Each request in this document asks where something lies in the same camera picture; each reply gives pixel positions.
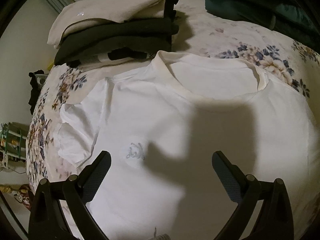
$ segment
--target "small shiny logo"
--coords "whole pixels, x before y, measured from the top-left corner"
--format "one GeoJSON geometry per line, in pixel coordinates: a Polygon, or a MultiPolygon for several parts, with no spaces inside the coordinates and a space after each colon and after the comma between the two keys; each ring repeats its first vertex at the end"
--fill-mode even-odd
{"type": "Polygon", "coordinates": [[[138,145],[135,143],[130,144],[129,154],[127,155],[127,159],[129,158],[137,158],[137,159],[142,159],[144,161],[145,157],[143,154],[141,143],[138,143],[138,145]]]}

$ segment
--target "stack of folded clothes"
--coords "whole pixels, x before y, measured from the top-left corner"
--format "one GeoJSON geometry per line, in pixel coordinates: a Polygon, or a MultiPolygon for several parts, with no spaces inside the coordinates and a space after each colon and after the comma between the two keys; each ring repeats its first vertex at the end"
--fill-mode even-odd
{"type": "Polygon", "coordinates": [[[179,30],[173,23],[177,2],[83,0],[65,7],[48,38],[59,49],[54,64],[82,70],[170,52],[172,35],[179,30]]]}
{"type": "Polygon", "coordinates": [[[280,32],[320,52],[320,35],[294,0],[205,0],[205,8],[224,19],[252,22],[280,32]]]}

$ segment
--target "embroidered logo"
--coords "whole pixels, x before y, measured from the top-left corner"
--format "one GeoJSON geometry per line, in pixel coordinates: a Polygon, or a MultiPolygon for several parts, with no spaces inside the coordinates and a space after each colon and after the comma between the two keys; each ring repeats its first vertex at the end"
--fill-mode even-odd
{"type": "Polygon", "coordinates": [[[141,143],[135,144],[131,143],[129,148],[129,154],[127,155],[127,159],[129,158],[137,158],[142,159],[144,161],[145,157],[143,154],[143,148],[141,143]]]}

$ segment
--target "t-shirt sleeve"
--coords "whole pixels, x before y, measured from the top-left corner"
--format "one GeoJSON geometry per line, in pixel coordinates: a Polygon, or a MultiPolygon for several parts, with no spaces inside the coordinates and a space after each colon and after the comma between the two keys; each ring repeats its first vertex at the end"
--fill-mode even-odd
{"type": "Polygon", "coordinates": [[[53,138],[58,155],[76,168],[91,157],[107,98],[107,80],[100,80],[84,100],[76,105],[63,104],[62,123],[53,138]]]}

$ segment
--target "bed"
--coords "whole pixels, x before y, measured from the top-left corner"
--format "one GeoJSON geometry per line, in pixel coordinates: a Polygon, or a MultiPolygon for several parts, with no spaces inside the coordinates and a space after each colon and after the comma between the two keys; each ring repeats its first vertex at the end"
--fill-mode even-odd
{"type": "MultiPolygon", "coordinates": [[[[240,58],[258,65],[292,86],[307,100],[315,119],[320,120],[320,55],[278,32],[248,22],[234,22],[206,12],[204,0],[179,0],[172,51],[190,52],[204,57],[240,58]]],[[[27,140],[27,174],[33,192],[42,178],[65,180],[77,173],[54,147],[53,130],[61,122],[59,110],[64,103],[77,104],[97,81],[133,68],[149,60],[93,69],[82,73],[65,64],[54,66],[42,88],[27,140]]],[[[295,218],[295,239],[299,239],[320,211],[320,189],[307,206],[304,217],[295,218]]],[[[75,233],[76,228],[63,205],[75,233]]]]}

